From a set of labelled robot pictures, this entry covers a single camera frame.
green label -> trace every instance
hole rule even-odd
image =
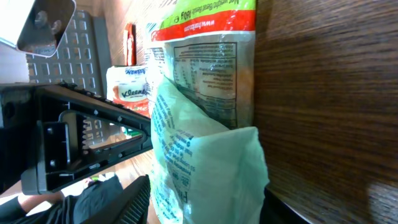
[[[182,24],[191,19],[229,10],[255,10],[255,0],[179,0],[174,13],[166,18],[160,29]]]

wood grain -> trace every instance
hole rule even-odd
[[[256,29],[269,188],[313,222],[397,223],[398,2],[259,1]]]

dark wood surface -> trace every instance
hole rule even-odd
[[[161,0],[81,1],[105,15],[113,64],[127,22],[144,63]],[[256,29],[269,188],[315,223],[398,223],[398,1],[259,0]]]

plastic bag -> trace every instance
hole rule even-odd
[[[151,195],[162,223],[259,223],[269,180],[257,128],[228,130],[165,79],[151,136]]]
[[[149,117],[145,66],[111,67],[106,72],[106,98]]]
[[[147,25],[149,107],[165,76],[228,128],[252,125],[255,0],[179,0]]]

red stripe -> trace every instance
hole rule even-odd
[[[254,31],[255,10],[230,10],[201,16],[152,33],[152,41],[172,40],[213,31]]]

